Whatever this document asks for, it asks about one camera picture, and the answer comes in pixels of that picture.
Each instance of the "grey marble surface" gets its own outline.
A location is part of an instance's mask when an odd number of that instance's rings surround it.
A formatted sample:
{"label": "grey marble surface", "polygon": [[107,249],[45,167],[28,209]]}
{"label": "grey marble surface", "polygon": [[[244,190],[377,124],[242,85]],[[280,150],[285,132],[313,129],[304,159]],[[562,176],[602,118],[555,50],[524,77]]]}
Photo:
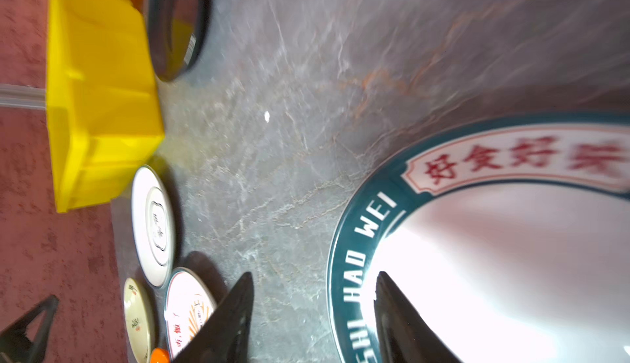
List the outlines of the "grey marble surface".
{"label": "grey marble surface", "polygon": [[[630,0],[213,0],[197,66],[159,84],[166,139],[149,164],[177,264],[219,298],[253,273],[250,361],[337,362],[326,261],[362,180],[457,124],[630,110],[629,19]],[[112,203],[121,288],[142,278],[129,206]]]}

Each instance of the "white plate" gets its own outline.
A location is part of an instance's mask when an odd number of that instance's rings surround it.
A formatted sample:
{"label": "white plate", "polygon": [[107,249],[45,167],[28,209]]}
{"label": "white plate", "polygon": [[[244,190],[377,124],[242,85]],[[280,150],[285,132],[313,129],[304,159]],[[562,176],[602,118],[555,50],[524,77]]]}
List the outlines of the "white plate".
{"label": "white plate", "polygon": [[203,281],[191,270],[178,267],[168,283],[164,319],[171,360],[199,332],[216,303]]}
{"label": "white plate", "polygon": [[351,199],[328,262],[343,362],[380,362],[386,271],[462,363],[630,362],[630,119],[524,116],[395,154]]}
{"label": "white plate", "polygon": [[142,271],[151,285],[160,288],[173,268],[175,223],[166,189],[148,166],[139,168],[134,177],[131,217]]}
{"label": "white plate", "polygon": [[138,363],[149,363],[154,343],[153,314],[144,289],[132,278],[125,281],[123,307],[131,351]]}

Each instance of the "red chinese characters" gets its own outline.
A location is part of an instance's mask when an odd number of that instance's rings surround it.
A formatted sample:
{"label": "red chinese characters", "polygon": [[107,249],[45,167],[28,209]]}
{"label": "red chinese characters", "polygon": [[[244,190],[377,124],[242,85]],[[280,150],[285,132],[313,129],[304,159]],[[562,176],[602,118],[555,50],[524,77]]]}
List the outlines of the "red chinese characters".
{"label": "red chinese characters", "polygon": [[557,140],[554,136],[543,136],[542,138],[529,139],[522,138],[518,140],[515,147],[510,148],[512,156],[516,159],[512,163],[513,167],[517,167],[523,163],[541,168],[549,164],[552,155],[557,151],[551,148],[551,145]]}
{"label": "red chinese characters", "polygon": [[621,174],[615,163],[627,160],[621,155],[623,152],[624,149],[614,142],[601,145],[577,145],[571,155],[573,164],[569,166],[569,169],[583,169],[591,174],[620,177]]}
{"label": "red chinese characters", "polygon": [[453,168],[457,162],[449,162],[449,154],[442,154],[433,161],[429,161],[427,164],[427,171],[425,172],[431,178],[433,183],[437,186],[440,180],[443,178],[456,178],[457,174]]}
{"label": "red chinese characters", "polygon": [[179,324],[173,325],[173,333],[177,334],[177,338],[175,339],[175,345],[181,347],[181,327]]}
{"label": "red chinese characters", "polygon": [[464,159],[464,162],[474,162],[471,171],[477,171],[481,168],[501,169],[501,165],[492,163],[492,160],[500,150],[498,148],[489,148],[475,145],[470,154]]}

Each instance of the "yellow crate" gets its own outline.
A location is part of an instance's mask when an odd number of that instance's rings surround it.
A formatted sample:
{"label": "yellow crate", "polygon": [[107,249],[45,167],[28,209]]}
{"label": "yellow crate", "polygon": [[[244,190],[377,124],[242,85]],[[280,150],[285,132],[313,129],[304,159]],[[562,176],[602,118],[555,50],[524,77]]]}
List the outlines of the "yellow crate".
{"label": "yellow crate", "polygon": [[142,15],[50,0],[46,115],[58,212],[110,201],[164,138]]}

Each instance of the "orange object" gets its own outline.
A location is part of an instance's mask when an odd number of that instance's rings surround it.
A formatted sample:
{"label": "orange object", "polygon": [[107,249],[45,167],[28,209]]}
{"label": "orange object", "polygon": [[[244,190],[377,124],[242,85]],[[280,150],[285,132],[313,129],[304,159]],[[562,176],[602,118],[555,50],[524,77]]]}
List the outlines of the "orange object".
{"label": "orange object", "polygon": [[155,348],[151,353],[151,363],[170,363],[168,352],[162,348]]}

